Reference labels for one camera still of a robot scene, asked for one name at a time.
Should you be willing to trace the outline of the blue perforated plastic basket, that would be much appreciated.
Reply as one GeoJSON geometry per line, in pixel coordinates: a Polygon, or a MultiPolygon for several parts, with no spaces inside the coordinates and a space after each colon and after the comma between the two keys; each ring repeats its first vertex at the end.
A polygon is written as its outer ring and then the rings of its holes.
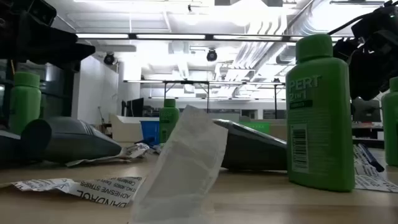
{"type": "Polygon", "coordinates": [[[143,140],[151,145],[160,143],[159,121],[141,121],[143,140]]]}

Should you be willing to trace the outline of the black computer monitor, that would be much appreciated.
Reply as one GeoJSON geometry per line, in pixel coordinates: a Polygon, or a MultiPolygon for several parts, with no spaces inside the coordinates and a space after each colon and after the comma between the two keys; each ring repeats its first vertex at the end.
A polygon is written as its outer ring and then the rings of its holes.
{"type": "Polygon", "coordinates": [[[357,98],[353,102],[353,120],[359,122],[381,122],[381,107],[378,100],[364,101],[357,98]]]}
{"type": "Polygon", "coordinates": [[[143,117],[144,99],[137,98],[121,102],[121,116],[143,117]]]}

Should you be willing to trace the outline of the green shampoo bottle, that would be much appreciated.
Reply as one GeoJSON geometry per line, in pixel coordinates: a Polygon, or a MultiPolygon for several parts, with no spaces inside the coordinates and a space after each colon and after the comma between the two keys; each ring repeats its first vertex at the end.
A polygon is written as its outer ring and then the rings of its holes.
{"type": "Polygon", "coordinates": [[[21,135],[24,128],[40,116],[40,76],[16,72],[11,90],[9,126],[12,133],[21,135]]]}
{"type": "Polygon", "coordinates": [[[160,143],[166,143],[179,119],[179,110],[175,99],[166,98],[159,112],[160,143]]]}
{"type": "Polygon", "coordinates": [[[398,167],[398,77],[391,78],[389,86],[381,99],[384,149],[387,164],[398,167]]]}
{"type": "Polygon", "coordinates": [[[332,38],[315,34],[295,44],[285,78],[289,181],[314,189],[354,189],[348,64],[333,56],[332,38]]]}

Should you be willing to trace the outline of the green perforated plastic basket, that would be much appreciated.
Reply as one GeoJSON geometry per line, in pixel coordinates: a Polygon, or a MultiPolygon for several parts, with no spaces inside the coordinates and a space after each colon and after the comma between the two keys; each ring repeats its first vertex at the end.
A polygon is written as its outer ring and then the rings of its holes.
{"type": "Polygon", "coordinates": [[[264,134],[269,134],[270,133],[270,124],[267,122],[263,121],[246,121],[246,122],[240,122],[243,126],[246,126],[248,128],[254,129],[256,131],[259,131],[264,134]]]}

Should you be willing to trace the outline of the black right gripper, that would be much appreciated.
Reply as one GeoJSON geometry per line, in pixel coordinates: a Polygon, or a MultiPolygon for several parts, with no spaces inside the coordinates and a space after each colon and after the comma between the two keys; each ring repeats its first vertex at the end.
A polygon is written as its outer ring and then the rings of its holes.
{"type": "Polygon", "coordinates": [[[371,100],[390,88],[398,77],[398,1],[385,3],[351,27],[357,38],[341,38],[333,46],[334,58],[349,61],[352,99],[371,100]],[[363,41],[359,46],[358,39],[363,41]]]}

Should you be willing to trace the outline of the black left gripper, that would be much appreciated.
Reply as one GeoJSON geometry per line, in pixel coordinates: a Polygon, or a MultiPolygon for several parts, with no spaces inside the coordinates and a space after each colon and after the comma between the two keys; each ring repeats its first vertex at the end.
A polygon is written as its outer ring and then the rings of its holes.
{"type": "MultiPolygon", "coordinates": [[[[57,10],[46,0],[0,0],[0,60],[15,57],[18,41],[24,38],[24,28],[30,19],[51,26],[57,10]]],[[[78,41],[77,35],[53,27],[30,27],[30,41],[35,44],[47,42],[78,41]]],[[[68,47],[46,50],[41,60],[68,71],[80,71],[81,61],[95,53],[95,46],[73,44],[68,47]]]]}

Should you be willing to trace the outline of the white solid plastic bin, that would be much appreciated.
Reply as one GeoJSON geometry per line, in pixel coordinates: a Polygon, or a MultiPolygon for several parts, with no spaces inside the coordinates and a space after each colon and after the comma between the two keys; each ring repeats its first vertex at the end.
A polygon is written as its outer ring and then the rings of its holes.
{"type": "Polygon", "coordinates": [[[112,125],[112,135],[116,142],[137,142],[143,139],[141,121],[158,121],[151,117],[125,117],[109,115],[112,125]]]}

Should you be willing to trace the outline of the black desk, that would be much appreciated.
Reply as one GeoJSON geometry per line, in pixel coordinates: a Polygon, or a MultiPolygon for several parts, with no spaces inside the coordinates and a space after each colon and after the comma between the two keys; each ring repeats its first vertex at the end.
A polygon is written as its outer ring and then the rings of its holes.
{"type": "Polygon", "coordinates": [[[353,144],[363,144],[369,148],[384,149],[383,127],[372,123],[353,123],[353,144]]]}

